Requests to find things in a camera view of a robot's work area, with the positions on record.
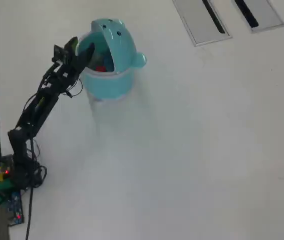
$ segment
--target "trash can lid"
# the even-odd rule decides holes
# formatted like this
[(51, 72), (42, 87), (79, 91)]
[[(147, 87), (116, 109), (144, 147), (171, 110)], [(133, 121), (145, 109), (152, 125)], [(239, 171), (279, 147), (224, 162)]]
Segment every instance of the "trash can lid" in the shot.
[(136, 52), (133, 38), (118, 19), (97, 19), (92, 21), (92, 32), (103, 34), (111, 52), (115, 72), (121, 73), (130, 67), (141, 68), (146, 64), (146, 57)]

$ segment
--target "red object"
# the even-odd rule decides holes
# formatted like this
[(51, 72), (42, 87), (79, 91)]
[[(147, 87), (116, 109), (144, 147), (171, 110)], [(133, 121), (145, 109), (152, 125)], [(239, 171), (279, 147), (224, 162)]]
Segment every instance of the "red object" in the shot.
[(95, 71), (104, 73), (104, 72), (106, 72), (106, 67), (104, 67), (104, 66), (97, 66), (95, 68)]

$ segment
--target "teal trash can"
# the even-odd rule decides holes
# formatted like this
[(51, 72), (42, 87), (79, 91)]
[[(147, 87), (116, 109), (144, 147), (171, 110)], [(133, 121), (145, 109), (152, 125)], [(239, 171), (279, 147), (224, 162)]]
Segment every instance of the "teal trash can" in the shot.
[(99, 100), (116, 100), (133, 85), (133, 70), (145, 66), (144, 54), (137, 52), (132, 36), (117, 19), (92, 21), (91, 31), (81, 38), (76, 54), (95, 45), (92, 60), (81, 73), (84, 88)]

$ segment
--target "white table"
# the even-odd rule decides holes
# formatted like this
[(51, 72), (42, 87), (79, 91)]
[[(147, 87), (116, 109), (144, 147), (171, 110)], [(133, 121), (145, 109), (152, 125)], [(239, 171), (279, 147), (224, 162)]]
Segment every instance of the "white table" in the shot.
[(284, 240), (284, 27), (251, 34), (214, 3), (233, 38), (194, 47), (171, 0), (0, 0), (3, 154), (53, 44), (120, 18), (149, 60), (125, 99), (53, 109), (31, 240)]

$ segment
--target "robotic arm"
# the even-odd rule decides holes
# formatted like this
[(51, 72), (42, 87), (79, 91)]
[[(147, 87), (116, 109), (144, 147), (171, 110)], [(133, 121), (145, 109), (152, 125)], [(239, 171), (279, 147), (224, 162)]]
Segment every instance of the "robotic arm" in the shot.
[[(8, 132), (10, 143), (14, 154), (0, 158), (0, 164), (8, 173), (4, 181), (0, 181), (0, 201), (7, 200), (12, 192), (31, 189), (31, 201), (33, 188), (39, 187), (46, 176), (46, 167), (37, 162), (33, 138), (37, 135), (48, 115), (52, 111), (60, 94), (68, 95), (80, 73), (92, 59), (95, 46), (92, 43), (88, 49), (75, 55), (75, 46), (78, 43), (77, 37), (72, 38), (65, 46), (54, 46), (53, 65), (44, 74), (43, 79), (37, 89), (27, 101), (22, 115), (19, 118), (14, 129)], [(32, 155), (29, 156), (26, 142), (31, 142)], [(28, 223), (27, 238), (30, 225), (30, 216)]]
[(43, 182), (42, 167), (34, 160), (34, 156), (28, 156), (26, 142), (31, 140), (31, 145), (33, 144), (33, 138), (44, 124), (60, 94), (72, 97), (68, 91), (69, 87), (76, 84), (80, 73), (91, 60), (94, 44), (76, 56), (74, 46), (77, 42), (77, 37), (74, 37), (64, 48), (54, 46), (54, 64), (44, 74), (37, 92), (29, 99), (30, 103), (23, 110), (16, 127), (8, 132), (14, 151), (10, 180), (18, 189), (39, 186)]

